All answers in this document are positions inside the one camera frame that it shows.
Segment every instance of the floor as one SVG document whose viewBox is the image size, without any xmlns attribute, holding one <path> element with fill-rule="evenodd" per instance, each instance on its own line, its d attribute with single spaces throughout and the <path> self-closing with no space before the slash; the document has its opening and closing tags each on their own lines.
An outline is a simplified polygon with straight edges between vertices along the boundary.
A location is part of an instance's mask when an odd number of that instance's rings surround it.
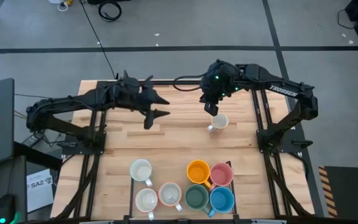
<svg viewBox="0 0 358 224">
<path fill-rule="evenodd" d="M 314 142 L 309 154 L 318 178 L 320 165 L 358 167 L 358 38 L 336 23 L 349 1 L 131 0 L 120 2 L 122 17 L 113 23 L 102 21 L 96 6 L 85 9 L 115 73 L 198 75 L 220 58 L 315 86 L 319 116 L 302 125 Z M 14 78 L 16 93 L 75 95 L 81 80 L 113 78 L 81 4 L 66 12 L 56 7 L 47 0 L 0 0 L 0 79 Z M 341 22 L 352 25 L 345 13 Z M 37 100 L 17 96 L 15 109 L 25 113 Z M 14 134 L 16 141 L 30 134 L 24 120 L 15 118 Z M 50 139 L 56 135 L 48 132 Z M 325 206 L 322 212 L 327 215 Z M 29 219 L 47 216 L 43 210 Z"/>
</svg>

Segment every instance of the dark green mug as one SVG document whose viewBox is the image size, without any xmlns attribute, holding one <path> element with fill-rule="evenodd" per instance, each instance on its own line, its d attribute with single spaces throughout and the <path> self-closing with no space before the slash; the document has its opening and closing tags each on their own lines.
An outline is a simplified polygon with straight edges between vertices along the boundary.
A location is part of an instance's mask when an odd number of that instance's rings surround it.
<svg viewBox="0 0 358 224">
<path fill-rule="evenodd" d="M 209 214 L 207 204 L 209 202 L 208 191 L 202 185 L 193 184 L 186 189 L 185 202 L 193 210 L 204 210 Z"/>
</svg>

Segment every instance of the yellow and black hazard tape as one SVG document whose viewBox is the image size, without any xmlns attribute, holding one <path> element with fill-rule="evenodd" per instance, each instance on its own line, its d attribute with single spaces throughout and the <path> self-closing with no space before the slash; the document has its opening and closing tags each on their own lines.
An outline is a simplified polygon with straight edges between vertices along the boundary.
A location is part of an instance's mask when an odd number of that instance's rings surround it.
<svg viewBox="0 0 358 224">
<path fill-rule="evenodd" d="M 329 184 L 328 174 L 324 166 L 318 167 L 318 172 L 320 174 L 321 184 L 323 185 L 323 192 L 324 197 L 326 199 L 327 209 L 328 209 L 328 216 L 330 218 L 337 217 L 337 211 L 335 208 L 334 196 L 331 191 L 331 186 Z"/>
</svg>

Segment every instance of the wooden tabletop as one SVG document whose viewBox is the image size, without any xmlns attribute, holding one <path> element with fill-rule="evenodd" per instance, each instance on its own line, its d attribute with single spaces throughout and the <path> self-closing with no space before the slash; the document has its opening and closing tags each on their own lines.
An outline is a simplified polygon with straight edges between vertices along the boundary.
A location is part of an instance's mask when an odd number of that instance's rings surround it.
<svg viewBox="0 0 358 224">
<path fill-rule="evenodd" d="M 96 84 L 96 80 L 82 81 L 78 94 L 96 88 Z M 219 102 L 219 112 L 229 118 L 229 125 L 222 133 L 211 134 L 206 129 L 211 124 L 211 117 L 204 111 L 204 105 L 198 102 L 200 90 L 179 92 L 170 85 L 155 85 L 155 89 L 170 105 L 153 107 L 171 114 L 157 118 L 150 130 L 143 129 L 144 117 L 136 111 L 108 111 L 106 148 L 99 163 L 91 219 L 122 220 L 124 215 L 130 214 L 129 167 L 140 158 L 149 160 L 152 165 L 152 188 L 156 192 L 164 182 L 176 182 L 184 192 L 191 185 L 186 178 L 186 167 L 192 160 L 202 159 L 210 166 L 216 162 L 230 161 L 240 218 L 273 218 L 264 159 L 258 150 L 255 135 L 257 122 L 251 93 L 240 91 Z M 288 114 L 284 96 L 268 91 L 267 98 L 273 122 L 280 121 Z M 260 108 L 263 108 L 260 95 L 259 99 Z M 87 126 L 90 116 L 90 110 L 76 111 L 73 123 Z M 262 118 L 267 127 L 263 110 Z M 288 154 L 282 154 L 281 159 L 287 187 L 307 211 L 314 213 L 302 163 Z M 83 156 L 75 156 L 62 167 L 51 217 L 58 215 L 76 192 L 82 161 Z M 134 196 L 146 187 L 143 183 L 134 182 Z M 281 193 L 279 190 L 277 192 L 280 211 L 284 214 Z M 85 214 L 87 199 L 88 193 L 85 192 L 82 215 Z M 155 218 L 208 218 L 203 212 L 187 208 L 183 198 L 180 203 L 182 212 L 158 203 L 154 211 Z M 137 211 L 133 205 L 133 219 L 147 219 L 146 215 Z M 232 215 L 217 214 L 214 218 L 232 218 Z"/>
</svg>

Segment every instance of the computer mouse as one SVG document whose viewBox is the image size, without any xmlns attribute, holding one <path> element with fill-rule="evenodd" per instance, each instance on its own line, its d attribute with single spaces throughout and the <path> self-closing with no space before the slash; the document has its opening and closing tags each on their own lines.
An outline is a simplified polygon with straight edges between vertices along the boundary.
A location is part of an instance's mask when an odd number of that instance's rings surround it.
<svg viewBox="0 0 358 224">
<path fill-rule="evenodd" d="M 0 223 L 12 222 L 15 212 L 15 197 L 11 194 L 2 196 L 0 198 Z"/>
</svg>

